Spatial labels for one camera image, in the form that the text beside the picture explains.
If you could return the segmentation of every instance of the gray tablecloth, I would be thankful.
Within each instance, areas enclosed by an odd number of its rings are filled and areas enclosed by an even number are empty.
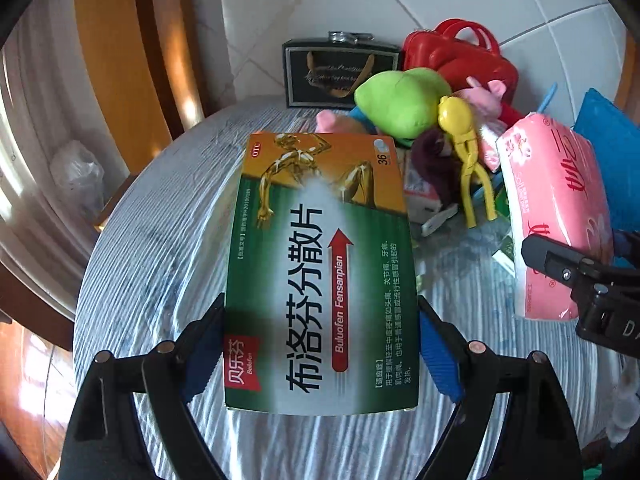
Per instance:
[[[136,179],[100,236],[82,283],[74,337],[78,385],[96,352],[130,356],[176,338],[224,290],[246,138],[258,129],[290,129],[301,114],[313,116],[309,110],[286,110],[279,100],[226,108],[171,144]],[[491,260],[505,229],[496,221],[467,230],[458,216],[421,240],[415,261],[422,293],[466,338],[483,340],[495,352],[545,351],[584,445],[609,417],[620,362],[613,352],[579,340],[574,323],[514,317],[513,280]],[[326,417],[231,412],[223,406],[220,368],[190,409],[232,480],[410,479],[452,410],[421,367],[414,412]],[[145,396],[137,396],[136,404],[152,463],[160,476],[172,478]],[[505,396],[498,396],[472,478],[491,460],[505,408]]]

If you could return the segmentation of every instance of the ibuprofen box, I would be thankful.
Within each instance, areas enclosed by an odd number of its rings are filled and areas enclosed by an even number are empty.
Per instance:
[[[231,241],[229,408],[346,415],[418,403],[418,312],[390,137],[250,137]]]

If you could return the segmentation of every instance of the red handle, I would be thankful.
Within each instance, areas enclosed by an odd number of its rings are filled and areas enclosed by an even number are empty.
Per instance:
[[[448,40],[453,40],[464,28],[470,28],[472,31],[474,31],[476,36],[478,37],[480,46],[485,48],[486,44],[483,44],[484,40],[480,41],[480,32],[482,32],[489,40],[489,51],[493,52],[496,56],[500,55],[500,45],[498,45],[498,41],[494,38],[494,35],[489,31],[489,29],[484,25],[480,25],[480,23],[460,20],[459,22],[455,22],[452,25],[449,25],[449,28],[447,28],[447,30],[442,33],[442,37],[447,38]]]
[[[456,23],[460,23],[460,22],[473,23],[473,22],[468,22],[467,20],[463,20],[461,18],[450,18],[450,19],[444,20],[443,22],[438,24],[438,26],[435,28],[434,32],[436,34],[443,35],[445,33],[445,31],[449,27],[452,27]],[[484,39],[484,36],[482,34],[479,34],[478,31],[476,31],[476,30],[474,30],[474,32],[476,34],[476,38],[478,38],[478,46],[481,47],[481,48],[486,48],[486,41]]]

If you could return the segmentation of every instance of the silver clip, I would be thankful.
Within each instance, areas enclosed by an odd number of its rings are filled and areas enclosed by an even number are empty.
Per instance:
[[[330,30],[329,41],[332,43],[350,43],[357,45],[361,41],[372,41],[373,34],[368,32],[345,32],[343,30]]]

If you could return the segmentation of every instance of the black gift box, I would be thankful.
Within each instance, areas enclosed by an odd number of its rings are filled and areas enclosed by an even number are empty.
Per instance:
[[[287,41],[282,57],[289,107],[353,108],[358,86],[400,65],[397,46],[352,32],[329,32],[325,40]]]

